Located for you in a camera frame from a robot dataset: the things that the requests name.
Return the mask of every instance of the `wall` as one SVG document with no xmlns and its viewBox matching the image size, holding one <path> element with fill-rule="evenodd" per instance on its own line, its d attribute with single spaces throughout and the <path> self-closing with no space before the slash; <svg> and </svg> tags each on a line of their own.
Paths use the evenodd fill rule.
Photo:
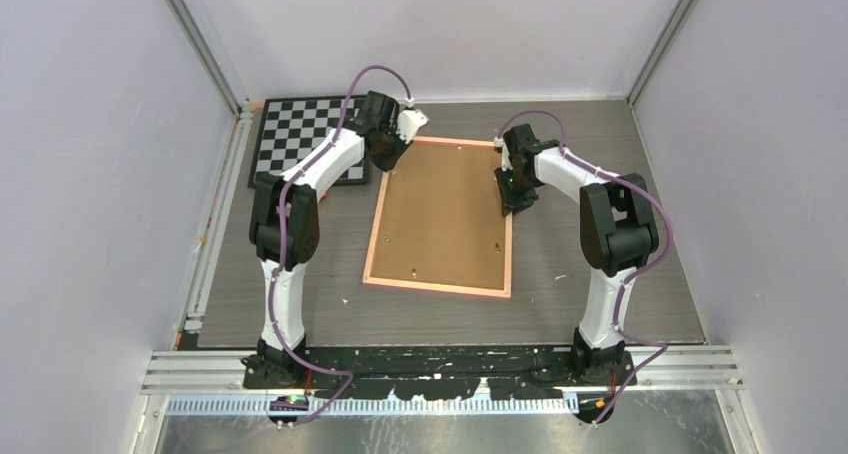
<svg viewBox="0 0 848 454">
<path fill-rule="evenodd" d="M 846 452 L 848 0 L 699 0 L 637 104 L 770 452 Z"/>
<path fill-rule="evenodd" d="M 252 99 L 343 94 L 374 63 L 419 99 L 623 98 L 676 1 L 187 0 Z"/>
<path fill-rule="evenodd" d="M 127 452 L 233 118 L 164 0 L 0 19 L 0 451 Z"/>
</svg>

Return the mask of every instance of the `checkered board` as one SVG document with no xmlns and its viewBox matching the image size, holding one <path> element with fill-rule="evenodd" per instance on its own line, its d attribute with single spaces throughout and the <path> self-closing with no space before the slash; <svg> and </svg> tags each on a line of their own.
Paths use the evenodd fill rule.
<svg viewBox="0 0 848 454">
<path fill-rule="evenodd" d="M 356 114 L 365 96 L 354 96 L 348 105 L 348 115 Z M 339 122 L 344 96 L 308 99 L 269 99 L 265 101 L 256 139 L 248 187 L 259 172 L 280 174 L 302 161 Z M 367 159 L 350 167 L 336 184 L 365 184 L 368 182 Z"/>
</svg>

